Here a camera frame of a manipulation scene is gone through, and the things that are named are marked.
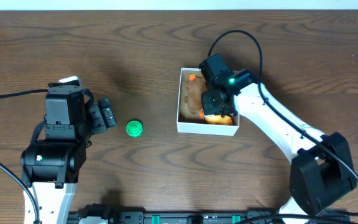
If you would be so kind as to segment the orange rubber duck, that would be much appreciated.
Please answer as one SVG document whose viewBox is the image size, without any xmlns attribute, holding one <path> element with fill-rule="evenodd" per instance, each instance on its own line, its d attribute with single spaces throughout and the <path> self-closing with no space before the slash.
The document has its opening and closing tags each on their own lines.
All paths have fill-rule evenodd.
<svg viewBox="0 0 358 224">
<path fill-rule="evenodd" d="M 203 120 L 205 120 L 208 124 L 216 124 L 216 125 L 226 125 L 226 126 L 232 126 L 233 120 L 228 115 L 210 115 L 206 116 L 203 113 L 203 110 L 199 111 L 199 117 Z"/>
</svg>

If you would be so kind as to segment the green ball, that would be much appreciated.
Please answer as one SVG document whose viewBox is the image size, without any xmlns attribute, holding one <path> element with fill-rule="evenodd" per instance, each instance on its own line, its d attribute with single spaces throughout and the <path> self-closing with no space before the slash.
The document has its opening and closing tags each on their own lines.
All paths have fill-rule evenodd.
<svg viewBox="0 0 358 224">
<path fill-rule="evenodd" d="M 143 133 L 143 125 L 139 120 L 132 120 L 126 125 L 126 133 L 132 138 L 138 138 Z"/>
</svg>

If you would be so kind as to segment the brown plush bear with orange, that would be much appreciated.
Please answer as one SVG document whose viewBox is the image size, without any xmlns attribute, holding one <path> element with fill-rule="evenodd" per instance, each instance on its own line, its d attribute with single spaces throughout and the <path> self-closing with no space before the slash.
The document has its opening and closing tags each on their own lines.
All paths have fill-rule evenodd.
<svg viewBox="0 0 358 224">
<path fill-rule="evenodd" d="M 206 80 L 195 73 L 183 76 L 180 100 L 180 114 L 188 120 L 204 120 L 201 94 L 208 91 Z"/>
</svg>

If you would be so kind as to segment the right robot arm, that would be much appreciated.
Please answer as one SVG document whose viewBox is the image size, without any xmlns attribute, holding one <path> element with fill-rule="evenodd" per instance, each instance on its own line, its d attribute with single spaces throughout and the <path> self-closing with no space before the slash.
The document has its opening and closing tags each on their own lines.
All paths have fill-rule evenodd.
<svg viewBox="0 0 358 224">
<path fill-rule="evenodd" d="M 349 143 L 308 125 L 270 95 L 248 70 L 231 70 L 218 54 L 199 65 L 210 90 L 202 93 L 204 113 L 238 113 L 260 128 L 289 160 L 290 193 L 279 210 L 284 223 L 307 223 L 357 186 Z"/>
</svg>

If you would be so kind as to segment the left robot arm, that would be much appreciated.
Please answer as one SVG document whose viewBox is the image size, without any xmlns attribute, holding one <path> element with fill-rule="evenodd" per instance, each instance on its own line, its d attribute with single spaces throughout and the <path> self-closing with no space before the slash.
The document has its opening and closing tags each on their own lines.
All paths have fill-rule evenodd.
<svg viewBox="0 0 358 224">
<path fill-rule="evenodd" d="M 92 135 L 116 125 L 107 98 L 77 85 L 56 85 L 46 96 L 46 115 L 37 125 L 21 155 L 25 197 L 25 222 L 36 213 L 37 223 L 66 223 L 86 149 Z"/>
</svg>

